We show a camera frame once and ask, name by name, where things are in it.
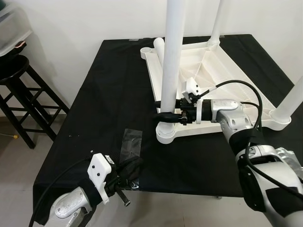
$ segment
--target stool leg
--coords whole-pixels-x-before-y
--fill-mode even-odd
[[[22,125],[19,123],[18,119],[15,117],[13,112],[9,109],[9,106],[6,104],[2,96],[0,96],[0,108],[9,119],[11,124],[15,127],[17,132],[20,134],[24,142],[28,145],[29,148],[34,149],[35,144],[28,136],[27,132],[23,129]]]
[[[56,133],[46,123],[46,121],[42,118],[42,116],[30,103],[30,101],[23,94],[20,94],[20,92],[18,92],[20,83],[23,84],[20,79],[14,79],[7,82],[6,86],[11,91],[11,93],[13,93],[16,99],[29,112],[29,114],[33,117],[33,119],[39,124],[39,126],[44,130],[44,132],[51,138],[52,141],[54,141],[56,138]]]
[[[33,94],[28,90],[28,88],[22,83],[22,81],[20,81],[18,85],[19,89],[22,90],[21,93],[23,93],[28,98],[28,100],[31,100],[34,97]],[[47,111],[40,105],[37,100],[33,100],[32,104],[47,121],[51,120],[52,117],[47,113]]]
[[[65,103],[54,93],[54,91],[44,82],[44,80],[36,73],[36,71],[29,65],[27,68],[27,73],[30,77],[40,86],[45,88],[45,92],[52,98],[58,106],[60,106],[63,111],[68,114],[69,108]]]

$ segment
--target white cylindrical leg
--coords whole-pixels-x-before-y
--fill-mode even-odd
[[[212,36],[208,40],[208,45],[216,45],[220,43],[219,37],[220,37],[220,29],[221,29],[221,23],[224,20],[222,13],[223,10],[226,8],[227,0],[220,0],[218,11],[217,11],[217,16],[214,21],[214,27],[213,27],[213,32]]]
[[[175,112],[186,0],[167,0],[161,112]],[[157,137],[171,138],[174,124],[160,122]]]
[[[270,112],[270,116],[277,122],[288,123],[290,116],[303,102],[303,77],[291,89],[277,109]]]
[[[155,47],[156,51],[157,51],[157,55],[160,61],[160,64],[163,68],[163,61],[164,61],[164,48],[165,48],[165,43],[164,40],[162,38],[156,38],[153,41],[153,46]]]

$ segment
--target gray floor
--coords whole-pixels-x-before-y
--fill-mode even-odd
[[[33,121],[26,124],[35,127]],[[58,131],[61,122],[55,122]],[[0,132],[15,133],[8,122]],[[22,138],[0,136],[0,226],[26,227],[32,213],[32,185],[52,145],[43,134],[34,135],[36,148]],[[269,227],[262,213],[247,207],[242,198],[126,192],[131,205],[125,208],[117,196],[99,205],[90,227]]]

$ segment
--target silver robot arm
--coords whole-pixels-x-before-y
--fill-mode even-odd
[[[291,167],[263,139],[250,118],[243,112],[242,104],[230,99],[202,100],[200,97],[183,93],[184,98],[176,101],[181,114],[158,113],[155,120],[186,125],[211,121],[220,123],[223,134],[232,148],[239,169],[243,197],[247,205],[265,214],[274,227],[302,227],[302,185]],[[248,160],[245,150],[249,146]],[[272,183],[257,172],[266,174],[295,191],[295,196]]]
[[[138,177],[142,163],[142,159],[133,157],[116,166],[109,156],[94,154],[87,171],[89,179],[83,179],[79,187],[53,203],[45,227],[85,227],[97,205],[107,204],[115,193],[127,207],[130,201],[120,187]]]
[[[200,116],[198,112],[203,112],[202,108],[197,109],[198,116]],[[211,121],[220,123],[224,136],[236,156],[240,183],[247,205],[253,210],[263,212],[274,227],[301,227],[302,200],[271,183],[246,165],[243,147],[249,137],[254,137],[255,145],[249,149],[249,158],[254,166],[302,194],[303,188],[296,173],[276,153],[276,150],[267,145],[261,135],[254,131],[249,117],[243,112],[241,103],[227,99],[210,100],[210,109]]]

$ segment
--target black tablecloth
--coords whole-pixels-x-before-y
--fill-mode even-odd
[[[184,43],[209,37],[186,37]],[[154,98],[142,47],[154,39],[105,40],[79,90],[33,187],[34,205],[46,186],[91,150],[119,161],[125,128],[143,131],[140,176],[142,191],[200,195],[242,195],[235,157],[222,133],[176,138],[163,145],[156,139]],[[226,35],[220,46],[277,106],[293,84],[251,35]],[[303,106],[283,131],[264,129],[269,144],[295,151],[301,164]],[[67,173],[47,195],[36,221],[43,224],[53,201],[88,177],[88,163]]]

